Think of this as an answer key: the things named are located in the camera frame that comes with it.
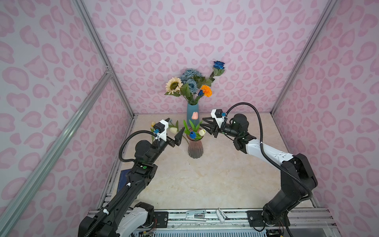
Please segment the blue rose stem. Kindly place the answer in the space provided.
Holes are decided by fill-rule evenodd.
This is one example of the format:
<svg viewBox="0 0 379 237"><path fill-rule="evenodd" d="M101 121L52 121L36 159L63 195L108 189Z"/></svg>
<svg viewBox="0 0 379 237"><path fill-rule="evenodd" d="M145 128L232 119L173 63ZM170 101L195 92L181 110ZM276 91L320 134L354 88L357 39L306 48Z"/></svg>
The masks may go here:
<svg viewBox="0 0 379 237"><path fill-rule="evenodd" d="M216 77L221 76L225 72L225 63L221 61L214 61L212 73L205 81L206 86L211 86Z"/></svg>

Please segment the teal ceramic vase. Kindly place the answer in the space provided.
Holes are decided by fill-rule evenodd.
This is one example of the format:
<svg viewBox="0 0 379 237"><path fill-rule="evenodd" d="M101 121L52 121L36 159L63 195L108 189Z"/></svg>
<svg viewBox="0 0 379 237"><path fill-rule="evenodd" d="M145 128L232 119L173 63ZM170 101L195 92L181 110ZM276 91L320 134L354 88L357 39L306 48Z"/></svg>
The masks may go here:
<svg viewBox="0 0 379 237"><path fill-rule="evenodd" d="M188 125L189 124L189 118L191 117L192 113L193 112L198 112L199 113L199 106L198 104L195 104L195 105L191 105L191 104L188 104L187 105L187 119L186 119L186 122Z"/></svg>

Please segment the yellow tulip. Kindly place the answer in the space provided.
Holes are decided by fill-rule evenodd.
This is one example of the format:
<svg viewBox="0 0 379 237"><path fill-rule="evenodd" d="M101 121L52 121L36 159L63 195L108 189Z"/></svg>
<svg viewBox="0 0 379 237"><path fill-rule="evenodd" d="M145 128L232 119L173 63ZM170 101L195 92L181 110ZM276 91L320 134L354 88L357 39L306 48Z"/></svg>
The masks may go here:
<svg viewBox="0 0 379 237"><path fill-rule="evenodd" d="M154 121L151 123L151 132L152 133L155 133L155 128L154 128L155 124L156 123ZM154 140L155 140L155 136L152 135L152 142L154 142Z"/></svg>

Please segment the red glass vase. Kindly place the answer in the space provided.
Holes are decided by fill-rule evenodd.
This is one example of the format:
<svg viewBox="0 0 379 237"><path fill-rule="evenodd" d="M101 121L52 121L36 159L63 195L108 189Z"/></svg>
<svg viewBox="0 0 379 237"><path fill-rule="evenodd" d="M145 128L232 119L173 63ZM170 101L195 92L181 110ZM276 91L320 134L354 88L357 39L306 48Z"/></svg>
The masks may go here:
<svg viewBox="0 0 379 237"><path fill-rule="evenodd" d="M187 135L187 138L189 140L188 155L193 159L202 157L204 148L201 140L203 137L192 139L189 135Z"/></svg>

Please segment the orange carnation stem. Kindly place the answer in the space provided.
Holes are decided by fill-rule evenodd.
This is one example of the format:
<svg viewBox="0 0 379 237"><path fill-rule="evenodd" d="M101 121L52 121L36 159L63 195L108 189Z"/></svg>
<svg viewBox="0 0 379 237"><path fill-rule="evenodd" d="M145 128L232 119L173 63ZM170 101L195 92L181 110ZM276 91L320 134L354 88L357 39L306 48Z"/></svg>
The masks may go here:
<svg viewBox="0 0 379 237"><path fill-rule="evenodd" d="M203 97L211 97L212 96L212 94L213 94L213 92L212 92L212 90L211 90L211 88L209 87L209 86L207 86L207 85L203 85L201 88L200 88L200 90L203 90L203 92L204 92L204 96Z"/></svg>

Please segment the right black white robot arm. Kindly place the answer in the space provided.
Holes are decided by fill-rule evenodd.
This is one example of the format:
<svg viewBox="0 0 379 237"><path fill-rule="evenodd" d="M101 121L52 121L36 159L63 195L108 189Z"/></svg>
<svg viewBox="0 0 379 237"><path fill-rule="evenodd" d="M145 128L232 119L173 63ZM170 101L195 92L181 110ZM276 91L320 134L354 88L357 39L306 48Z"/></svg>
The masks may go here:
<svg viewBox="0 0 379 237"><path fill-rule="evenodd" d="M308 158L303 154L286 153L262 142L248 132L249 122L243 114L227 120L226 114L213 110L210 117L203 118L201 125L209 134L230 136L236 150L260 158L280 171L280 190L264 205L261 222L275 226L288 221L287 214L299 203L311 199L318 186L317 178Z"/></svg>

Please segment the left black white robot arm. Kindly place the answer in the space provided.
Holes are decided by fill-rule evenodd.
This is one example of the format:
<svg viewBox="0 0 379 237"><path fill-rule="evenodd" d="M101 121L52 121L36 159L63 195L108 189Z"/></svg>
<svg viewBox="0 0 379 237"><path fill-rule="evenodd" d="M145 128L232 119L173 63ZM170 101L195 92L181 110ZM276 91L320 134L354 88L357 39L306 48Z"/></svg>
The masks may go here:
<svg viewBox="0 0 379 237"><path fill-rule="evenodd" d="M94 217L85 217L80 225L80 237L129 237L139 227L154 229L154 207L147 203L139 203L131 207L138 195L150 184L157 171L155 161L167 146L180 146L184 128L179 130L174 138L167 135L170 119L163 119L156 123L153 130L139 130L130 134L122 143L118 158L127 163L123 151L127 143L139 134L148 134L154 137L153 142L141 140L136 144L134 163L126 177L126 184L112 198L112 200L95 214Z"/></svg>

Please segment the white tulip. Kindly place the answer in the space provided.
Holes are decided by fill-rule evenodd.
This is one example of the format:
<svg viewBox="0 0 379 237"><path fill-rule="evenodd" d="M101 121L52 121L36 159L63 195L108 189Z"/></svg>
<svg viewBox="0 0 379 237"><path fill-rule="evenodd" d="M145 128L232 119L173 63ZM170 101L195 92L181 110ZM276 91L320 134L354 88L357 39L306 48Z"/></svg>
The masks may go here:
<svg viewBox="0 0 379 237"><path fill-rule="evenodd" d="M203 137L205 134L206 134L206 130L205 129L200 129L198 132L197 132L198 136L199 137Z"/></svg>

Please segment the cream pink tulip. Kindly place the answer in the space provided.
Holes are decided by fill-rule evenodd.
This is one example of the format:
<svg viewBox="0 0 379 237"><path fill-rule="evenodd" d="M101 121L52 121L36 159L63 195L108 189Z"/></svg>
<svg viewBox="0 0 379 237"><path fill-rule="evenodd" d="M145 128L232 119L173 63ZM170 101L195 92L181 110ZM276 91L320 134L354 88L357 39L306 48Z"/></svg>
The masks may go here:
<svg viewBox="0 0 379 237"><path fill-rule="evenodd" d="M191 117L189 118L189 126L192 129L193 132L198 132L200 130L200 120L199 120L199 113L193 112Z"/></svg>

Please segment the dusty blue rose bouquet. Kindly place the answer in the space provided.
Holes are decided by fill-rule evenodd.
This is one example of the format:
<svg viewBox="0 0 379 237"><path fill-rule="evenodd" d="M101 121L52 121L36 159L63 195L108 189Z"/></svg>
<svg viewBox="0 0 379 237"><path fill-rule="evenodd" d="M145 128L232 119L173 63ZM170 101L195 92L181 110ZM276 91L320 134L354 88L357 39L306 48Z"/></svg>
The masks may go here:
<svg viewBox="0 0 379 237"><path fill-rule="evenodd" d="M180 79L184 84L189 85L189 89L191 91L192 99L190 101L191 105L198 104L199 100L197 100L198 93L200 88L205 85L207 77L203 76L198 70L195 69L187 69L180 76Z"/></svg>

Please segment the cream sunflower stem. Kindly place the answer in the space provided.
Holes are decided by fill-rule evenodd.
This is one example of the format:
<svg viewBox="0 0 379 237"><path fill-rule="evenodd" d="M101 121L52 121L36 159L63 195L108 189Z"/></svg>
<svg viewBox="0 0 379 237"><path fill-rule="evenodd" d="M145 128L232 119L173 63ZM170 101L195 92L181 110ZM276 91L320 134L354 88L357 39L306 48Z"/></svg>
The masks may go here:
<svg viewBox="0 0 379 237"><path fill-rule="evenodd" d="M178 77L172 77L165 86L166 93L165 95L174 96L174 97L184 97L185 100L190 103L192 96L188 84L184 84L182 80Z"/></svg>

